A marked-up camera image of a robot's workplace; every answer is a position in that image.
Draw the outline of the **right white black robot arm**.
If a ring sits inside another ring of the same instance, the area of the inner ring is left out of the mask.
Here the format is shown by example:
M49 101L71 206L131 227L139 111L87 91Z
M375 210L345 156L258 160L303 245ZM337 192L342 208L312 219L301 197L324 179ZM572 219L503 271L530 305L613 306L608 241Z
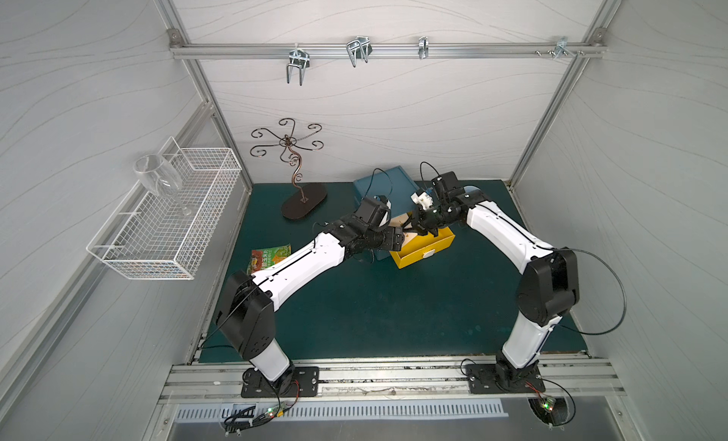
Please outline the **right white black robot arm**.
M521 274L518 317L497 355L494 380L506 392L523 388L536 372L543 346L579 300L576 254L537 238L482 190L462 186L452 172L432 179L411 200L415 208L405 225L417 234L436 235L462 222L495 245Z

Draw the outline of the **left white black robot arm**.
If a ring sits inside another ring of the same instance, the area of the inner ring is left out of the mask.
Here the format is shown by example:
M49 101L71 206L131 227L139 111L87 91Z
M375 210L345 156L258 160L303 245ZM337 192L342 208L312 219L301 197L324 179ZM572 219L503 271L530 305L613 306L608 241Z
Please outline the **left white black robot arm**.
M367 196L354 213L325 225L312 242L281 262L227 278L215 326L274 391L287 391L295 371L276 340L275 312L320 274L357 254L400 251L405 234L390 224L391 218L386 196Z

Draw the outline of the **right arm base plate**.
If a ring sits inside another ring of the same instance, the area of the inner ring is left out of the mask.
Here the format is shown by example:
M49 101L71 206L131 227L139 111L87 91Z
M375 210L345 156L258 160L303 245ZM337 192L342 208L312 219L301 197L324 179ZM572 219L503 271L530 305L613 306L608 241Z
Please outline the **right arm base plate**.
M464 374L474 395L545 392L537 363L523 369L511 369L508 363L472 363L464 366Z

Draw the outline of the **beige postcard small red text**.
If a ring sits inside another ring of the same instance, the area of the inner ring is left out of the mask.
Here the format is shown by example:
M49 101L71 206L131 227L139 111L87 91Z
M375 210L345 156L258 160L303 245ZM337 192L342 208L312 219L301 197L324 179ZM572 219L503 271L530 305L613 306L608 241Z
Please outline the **beige postcard small red text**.
M398 217L391 219L390 225L394 228L401 229L402 232L409 232L411 230L411 216L409 213L398 215Z

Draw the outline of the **yellow drawer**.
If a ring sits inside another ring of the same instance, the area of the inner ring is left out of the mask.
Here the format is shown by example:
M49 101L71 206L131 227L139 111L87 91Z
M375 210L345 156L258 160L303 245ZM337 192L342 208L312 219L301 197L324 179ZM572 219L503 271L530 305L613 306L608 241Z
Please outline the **yellow drawer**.
M391 251L390 255L398 268L406 268L449 248L455 237L450 228L443 228L438 230L438 236L419 235L404 244L401 251Z

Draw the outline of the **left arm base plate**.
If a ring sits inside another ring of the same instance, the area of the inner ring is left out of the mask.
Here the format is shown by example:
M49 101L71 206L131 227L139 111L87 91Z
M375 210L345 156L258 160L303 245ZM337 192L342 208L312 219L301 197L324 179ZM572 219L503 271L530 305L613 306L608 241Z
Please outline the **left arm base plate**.
M240 397L262 399L263 397L316 397L319 391L320 368L316 366L294 366L281 378L269 381L255 368L248 368L242 376Z

